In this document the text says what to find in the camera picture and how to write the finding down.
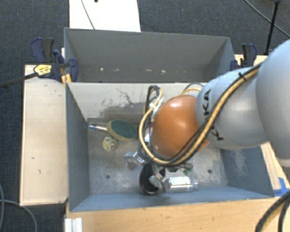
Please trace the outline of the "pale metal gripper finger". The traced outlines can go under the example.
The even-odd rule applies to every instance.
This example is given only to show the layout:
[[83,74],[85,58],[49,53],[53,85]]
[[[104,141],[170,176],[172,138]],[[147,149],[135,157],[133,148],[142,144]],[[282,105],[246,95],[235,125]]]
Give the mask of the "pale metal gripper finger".
[[149,178],[149,182],[155,187],[160,187],[161,186],[161,175],[160,174],[151,175]]
[[168,177],[163,177],[161,179],[161,185],[164,191],[169,191],[171,184]]

